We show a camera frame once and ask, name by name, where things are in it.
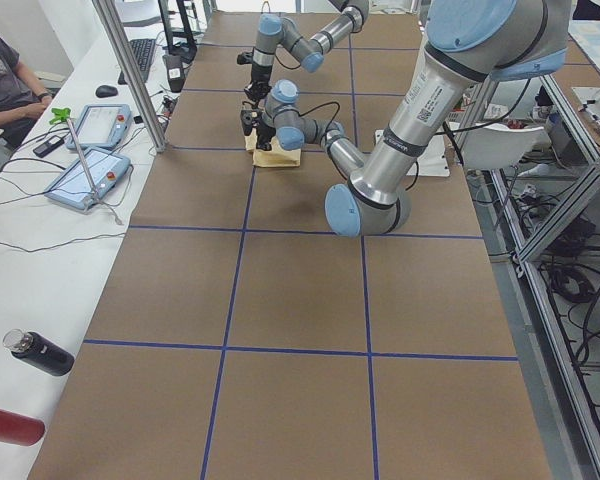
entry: green plant clip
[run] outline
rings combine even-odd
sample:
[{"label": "green plant clip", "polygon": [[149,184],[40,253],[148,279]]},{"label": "green plant clip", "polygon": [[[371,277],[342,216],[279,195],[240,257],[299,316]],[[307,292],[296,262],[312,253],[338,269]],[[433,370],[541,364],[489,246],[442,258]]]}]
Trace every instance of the green plant clip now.
[{"label": "green plant clip", "polygon": [[71,116],[70,108],[52,108],[51,113],[53,113],[53,118],[49,120],[51,125],[56,125],[57,123],[66,122]]}]

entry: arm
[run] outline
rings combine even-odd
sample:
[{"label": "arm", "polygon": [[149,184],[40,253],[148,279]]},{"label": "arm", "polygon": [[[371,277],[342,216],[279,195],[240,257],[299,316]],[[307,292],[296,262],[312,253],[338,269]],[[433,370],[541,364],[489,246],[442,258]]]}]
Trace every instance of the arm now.
[{"label": "arm", "polygon": [[[273,131],[284,149],[304,142],[322,146],[346,184],[325,199],[329,225],[339,235],[391,232],[403,225],[410,204],[404,176],[470,85],[532,78],[562,66],[570,0],[436,0],[429,11],[425,65],[370,155],[330,122],[300,117],[297,89],[279,84],[258,125]],[[462,16],[463,22],[457,19]]]},{"label": "arm", "polygon": [[[16,76],[22,80],[27,87],[29,87],[36,97],[48,93],[46,87],[42,84],[40,79],[24,63],[18,61],[16,66],[13,68],[13,73],[15,73]],[[48,106],[51,103],[51,94],[42,97],[40,102],[43,103],[45,107]]]},{"label": "arm", "polygon": [[32,103],[23,107],[14,108],[0,112],[0,127],[7,123],[15,122],[23,118],[38,119],[46,110],[47,106],[43,103]]},{"label": "arm", "polygon": [[251,83],[244,92],[257,107],[271,86],[271,72],[278,45],[288,51],[302,67],[315,72],[340,41],[352,33],[358,33],[369,16],[368,0],[329,0],[341,14],[309,40],[298,31],[295,23],[287,17],[263,14],[260,17],[256,44],[251,52],[238,56],[239,65],[251,65]]},{"label": "arm", "polygon": [[[29,87],[35,96],[47,93],[47,89],[44,87],[42,82],[24,63],[18,61],[16,66],[13,68],[13,73],[20,80],[22,80],[27,87]],[[46,95],[42,97],[40,103],[32,103],[0,112],[0,127],[23,118],[37,120],[40,118],[47,106],[51,103],[51,100],[51,95]]]}]

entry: white table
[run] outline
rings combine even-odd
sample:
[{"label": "white table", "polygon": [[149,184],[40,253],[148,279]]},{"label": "white table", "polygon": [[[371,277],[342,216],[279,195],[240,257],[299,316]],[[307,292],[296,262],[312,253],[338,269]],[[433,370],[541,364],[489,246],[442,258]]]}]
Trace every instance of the white table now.
[{"label": "white table", "polygon": [[[129,38],[154,38],[161,25],[127,29]],[[162,49],[157,45],[149,95],[168,87],[162,63]],[[80,114],[86,104],[126,103],[138,115],[129,87],[118,86],[118,62],[108,38],[103,35],[54,99],[52,107],[70,107],[72,116]],[[119,95],[99,99],[98,85],[116,85]],[[156,108],[163,94],[152,97]],[[50,109],[37,122],[29,138],[46,132],[52,118]],[[139,127],[132,125],[126,140]],[[31,148],[14,158],[32,157]],[[125,225],[118,226],[111,212],[98,205],[87,215],[51,203],[44,196],[0,206],[0,241],[36,249],[74,238],[96,235],[120,235],[115,238],[73,243],[39,253],[24,253],[0,245],[0,408],[39,418],[49,425],[68,375],[50,376],[15,358],[2,346],[2,337],[12,328],[37,331],[76,355],[91,316],[98,303],[113,261],[122,243],[129,218],[151,168],[155,149],[146,130],[125,147],[135,169],[126,195],[128,175],[106,197],[110,204],[121,201],[116,212]],[[77,158],[64,146],[45,160],[68,166]],[[35,161],[22,160],[7,165],[3,178],[11,180],[29,193],[42,192],[59,175],[56,168]],[[0,179],[0,202],[24,196],[13,185]],[[28,475],[42,442],[31,447],[0,443],[0,479],[23,479]]]}]

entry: black water bottle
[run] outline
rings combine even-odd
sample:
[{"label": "black water bottle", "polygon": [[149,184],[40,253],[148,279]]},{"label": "black water bottle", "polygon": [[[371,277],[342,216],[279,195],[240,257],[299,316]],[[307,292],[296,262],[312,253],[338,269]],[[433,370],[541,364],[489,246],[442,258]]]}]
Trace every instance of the black water bottle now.
[{"label": "black water bottle", "polygon": [[73,355],[36,332],[16,328],[4,336],[2,344],[14,357],[56,377],[66,374],[73,366]]}]

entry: cardboard tabletop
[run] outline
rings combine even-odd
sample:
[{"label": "cardboard tabletop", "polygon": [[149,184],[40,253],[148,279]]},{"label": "cardboard tabletop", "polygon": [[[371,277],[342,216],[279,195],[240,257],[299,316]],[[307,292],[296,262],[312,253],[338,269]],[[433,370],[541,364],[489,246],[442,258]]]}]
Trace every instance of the cardboard tabletop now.
[{"label": "cardboard tabletop", "polygon": [[[421,178],[399,231],[333,235],[324,153],[244,151],[257,22],[209,22],[30,479],[552,478],[462,169]],[[419,44],[373,15],[322,71],[275,75],[368,152]]]}]

